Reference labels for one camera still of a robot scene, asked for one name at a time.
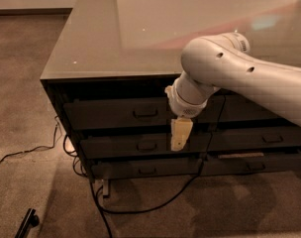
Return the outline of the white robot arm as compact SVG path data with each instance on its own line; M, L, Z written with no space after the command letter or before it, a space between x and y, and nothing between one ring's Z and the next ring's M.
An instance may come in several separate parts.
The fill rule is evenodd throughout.
M219 89L236 92L301 127L301 67L255 59L245 36L226 33L190 41L182 74L165 89L171 111L170 149L184 148L193 122Z

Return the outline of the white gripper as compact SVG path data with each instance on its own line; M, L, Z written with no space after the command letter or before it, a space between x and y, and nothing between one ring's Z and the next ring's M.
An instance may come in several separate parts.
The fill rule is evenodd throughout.
M198 116L207 105L207 97L197 86L174 82L164 90L171 111L178 117L171 120L170 147L174 152L181 151L192 130L193 122L187 118Z

